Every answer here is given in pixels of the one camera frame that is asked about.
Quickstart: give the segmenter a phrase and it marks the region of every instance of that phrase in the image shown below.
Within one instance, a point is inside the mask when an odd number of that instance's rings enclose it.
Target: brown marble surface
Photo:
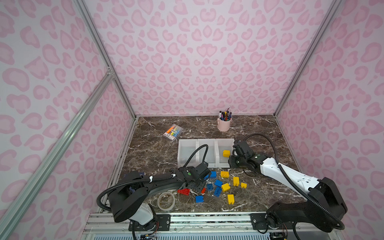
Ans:
[[[197,138],[234,138],[244,139],[252,133],[263,133],[274,142],[280,162],[297,170],[296,163],[281,134],[281,130],[272,115],[234,116],[231,128],[227,132],[217,129],[215,116],[185,116],[185,117],[140,117],[137,123],[120,178],[130,171],[145,172],[146,175],[162,174],[177,168],[178,141],[170,142],[163,138],[163,133],[176,123],[184,128],[181,139]],[[272,147],[262,137],[251,137],[248,144],[255,152],[265,152],[273,155]],[[221,211],[265,211],[277,201],[283,203],[302,202],[303,198],[283,184],[261,174],[250,177],[242,169],[229,169],[230,178],[220,177],[220,171],[228,169],[211,169],[217,172],[218,180],[230,183],[231,189],[220,197],[213,191],[206,191],[204,202],[196,203],[195,196],[201,195],[191,191],[189,196],[171,190],[176,198],[172,212],[221,212]],[[232,177],[240,177],[240,182],[247,183],[247,188],[234,187]],[[235,204],[229,205],[227,194],[234,194]],[[155,207],[160,194],[148,197],[145,202]]]

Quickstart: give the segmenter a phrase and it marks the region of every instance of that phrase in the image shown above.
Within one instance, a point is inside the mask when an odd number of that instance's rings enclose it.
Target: pink pen cup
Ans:
[[[223,121],[220,118],[217,118],[217,129],[222,132],[226,132],[229,130],[231,122],[232,122],[232,118],[229,121]]]

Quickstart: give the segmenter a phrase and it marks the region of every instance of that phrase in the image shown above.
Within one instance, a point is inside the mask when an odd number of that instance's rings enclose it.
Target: pink leopard print wall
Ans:
[[[273,113],[331,0],[86,0],[136,114]]]
[[[114,83],[59,161],[10,240],[80,239],[105,190],[132,119]]]
[[[105,73],[71,0],[0,2],[0,218]]]
[[[336,182],[346,240],[384,239],[383,12],[347,1],[278,117],[303,170]]]

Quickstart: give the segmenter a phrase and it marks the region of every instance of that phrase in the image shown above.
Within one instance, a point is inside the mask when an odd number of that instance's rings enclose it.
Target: storage compartment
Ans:
[[[201,145],[207,144],[208,145],[208,152],[205,156],[205,161],[209,163],[208,167],[216,167],[216,158],[217,158],[217,151],[215,148],[215,142],[216,139],[198,139],[197,143],[199,147]],[[205,147],[199,150],[199,158],[198,158],[198,164],[203,162],[203,157],[205,153]]]
[[[218,165],[217,167],[229,167],[228,157],[223,157],[223,151],[229,150],[232,155],[233,151],[233,138],[217,138],[217,152],[218,152]]]
[[[182,167],[191,156],[191,154],[198,148],[197,139],[180,139],[179,149],[177,151],[177,167]],[[188,166],[197,166],[199,153],[197,152],[189,162]]]
[[[207,139],[180,139],[179,150],[177,153],[177,167],[182,167],[189,156],[201,145],[208,145],[208,152],[205,161],[209,163],[209,168],[224,167],[229,168],[227,157],[223,157],[224,150],[233,150],[233,138],[207,138]],[[191,159],[188,166],[197,166],[203,162],[205,148],[200,149]]]

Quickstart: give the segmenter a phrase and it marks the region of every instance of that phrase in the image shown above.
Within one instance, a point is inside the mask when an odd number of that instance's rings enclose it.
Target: black cable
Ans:
[[[132,237],[133,240],[137,240],[136,235],[135,235],[135,220],[132,220]]]
[[[323,207],[321,204],[319,204],[316,200],[314,200],[312,197],[310,197],[308,194],[306,194],[305,192],[303,192],[288,176],[288,174],[284,171],[283,167],[281,166],[280,162],[277,160],[277,150],[275,148],[275,145],[272,143],[272,141],[267,137],[265,136],[264,134],[261,134],[261,133],[254,133],[254,134],[251,134],[249,136],[247,136],[245,140],[247,140],[249,137],[252,137],[252,136],[262,136],[262,137],[265,137],[268,142],[271,144],[272,146],[272,149],[273,149],[273,152],[275,154],[275,161],[276,161],[276,164],[278,166],[278,168],[280,169],[280,171],[282,172],[283,176],[285,177],[285,179],[289,182],[289,184],[292,185],[292,187],[298,192],[300,193],[304,198],[306,198],[308,201],[310,201],[312,204],[314,204],[316,207],[320,208],[325,214],[327,214],[328,216],[330,216],[333,220],[335,220],[337,223],[338,223],[338,226],[335,226],[334,228],[335,229],[339,229],[339,230],[344,230],[345,229],[345,225],[344,223],[338,218],[336,217],[333,213],[331,213],[328,209],[326,209],[325,207]]]
[[[257,228],[257,224],[259,223],[265,223],[266,227],[265,227],[265,232],[261,232],[258,228]],[[255,227],[256,227],[256,230],[261,233],[261,234],[266,234],[266,232],[268,231],[268,222],[267,221],[258,221],[255,223]]]
[[[297,240],[301,240],[301,239],[299,238],[299,235],[297,235],[297,232],[296,232],[296,224],[297,224],[297,222],[293,222],[293,224],[292,224],[293,234],[295,235],[295,237],[297,238]]]
[[[193,156],[194,156],[200,149],[202,149],[203,147],[207,147],[207,148],[205,149],[204,156],[203,156],[203,162],[205,162],[205,156],[206,156],[206,154],[207,154],[207,152],[208,152],[208,145],[207,145],[207,144],[204,144],[204,145],[201,145],[200,147],[198,147],[198,148],[191,154],[191,156],[188,158],[187,162],[184,164],[183,167],[186,167],[186,166],[188,165],[188,163],[191,161],[192,157],[193,157]]]
[[[159,177],[159,178],[152,178],[152,182],[158,182],[158,181],[164,181],[164,180],[169,180],[169,179],[172,179],[174,176],[171,175],[169,177]],[[116,188],[119,188],[119,187],[122,187],[122,186],[125,186],[125,185],[132,185],[132,184],[137,184],[137,183],[142,183],[142,182],[150,182],[150,179],[135,179],[135,180],[131,180],[131,181],[128,181],[128,182],[122,182],[122,183],[118,183],[116,184],[115,186],[112,186],[106,190],[104,190],[102,193],[99,194],[99,196],[97,197],[96,199],[96,203],[99,207],[101,207],[102,209],[106,210],[106,211],[109,211],[111,212],[112,209],[108,206],[106,206],[105,204],[103,204],[101,202],[101,198],[114,191]]]
[[[248,175],[248,176],[250,176],[250,177],[256,177],[256,175],[257,174],[255,174],[255,175],[250,175],[250,174],[248,174],[245,170],[243,170],[243,173],[245,173],[245,175]]]

